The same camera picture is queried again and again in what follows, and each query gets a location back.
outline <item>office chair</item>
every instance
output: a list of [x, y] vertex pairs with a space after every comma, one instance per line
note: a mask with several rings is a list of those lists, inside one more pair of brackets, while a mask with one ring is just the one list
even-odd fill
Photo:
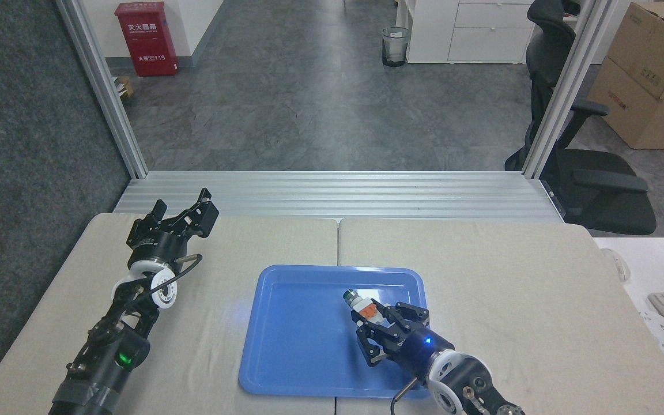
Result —
[[[535, 0], [527, 18], [542, 30], [527, 47], [527, 70], [532, 79], [532, 122], [525, 144], [509, 157], [507, 171], [520, 171], [557, 85], [575, 33], [563, 21], [562, 0]], [[624, 159], [613, 153], [567, 149], [591, 115], [606, 115], [606, 106], [575, 100], [572, 119], [557, 140], [539, 177], [564, 210], [566, 223], [630, 235], [654, 232], [654, 211], [647, 183]]]

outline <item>computer mouse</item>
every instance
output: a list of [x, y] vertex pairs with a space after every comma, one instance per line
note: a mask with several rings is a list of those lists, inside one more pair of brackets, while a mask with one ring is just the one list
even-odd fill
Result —
[[602, 248], [601, 253], [603, 256], [611, 262], [616, 268], [616, 273], [619, 276], [619, 281], [627, 282], [629, 281], [629, 265], [616, 251], [610, 250], [609, 248]]

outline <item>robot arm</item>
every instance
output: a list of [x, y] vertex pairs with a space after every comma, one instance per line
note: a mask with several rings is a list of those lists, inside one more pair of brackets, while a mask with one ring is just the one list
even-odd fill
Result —
[[[159, 309], [176, 300], [176, 280], [201, 260], [186, 256], [192, 236], [209, 236], [219, 212], [212, 195], [202, 189], [196, 203], [163, 220], [166, 205], [158, 200], [127, 237], [132, 255], [129, 274], [112, 290], [112, 303], [89, 335], [52, 400], [50, 415], [111, 415], [130, 373], [150, 352], [148, 334]], [[182, 264], [192, 262], [181, 271]]]
[[414, 377], [397, 395], [399, 399], [419, 382], [448, 413], [524, 415], [496, 391], [480, 360], [456, 352], [453, 344], [429, 329], [428, 310], [406, 303], [380, 304], [353, 290], [343, 298], [352, 308], [350, 317], [358, 325], [356, 335], [367, 364], [374, 367], [381, 360], [392, 360]]

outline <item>gray floor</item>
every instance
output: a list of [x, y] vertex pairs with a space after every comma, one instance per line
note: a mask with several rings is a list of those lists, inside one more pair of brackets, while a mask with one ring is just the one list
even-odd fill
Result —
[[[225, 0], [223, 9], [198, 66], [133, 78], [126, 109], [150, 169], [498, 171], [522, 144], [525, 67], [384, 66], [388, 0]], [[654, 236], [664, 236], [664, 152], [630, 149], [600, 118], [573, 147], [625, 157], [649, 182]]]

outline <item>fire extinguisher box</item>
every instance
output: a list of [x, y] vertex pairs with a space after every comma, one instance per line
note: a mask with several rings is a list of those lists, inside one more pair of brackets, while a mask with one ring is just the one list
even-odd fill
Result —
[[137, 76], [176, 74], [179, 61], [163, 2], [120, 3], [114, 15], [119, 19]]

